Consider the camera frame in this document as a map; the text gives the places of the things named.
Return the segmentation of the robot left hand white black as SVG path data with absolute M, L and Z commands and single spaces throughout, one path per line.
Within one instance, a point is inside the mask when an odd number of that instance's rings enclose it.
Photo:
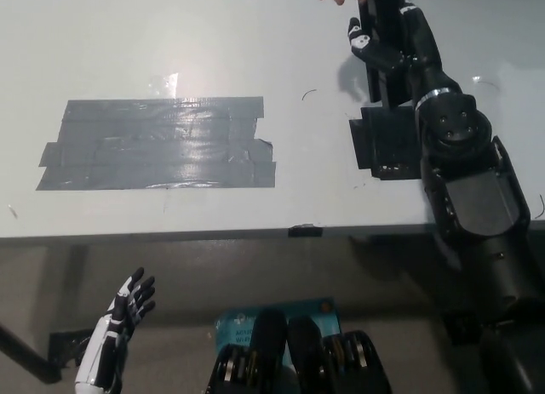
M 74 382 L 77 394 L 119 393 L 129 342 L 145 315 L 155 307 L 155 277 L 138 268 L 117 291 L 92 333 Z

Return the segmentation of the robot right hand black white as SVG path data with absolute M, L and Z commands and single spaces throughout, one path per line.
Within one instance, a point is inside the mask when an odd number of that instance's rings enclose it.
M 370 102 L 387 109 L 412 101 L 419 106 L 438 94 L 459 92 L 443 70 L 433 32 L 409 0 L 366 0 L 350 19 L 348 39 L 365 63 Z

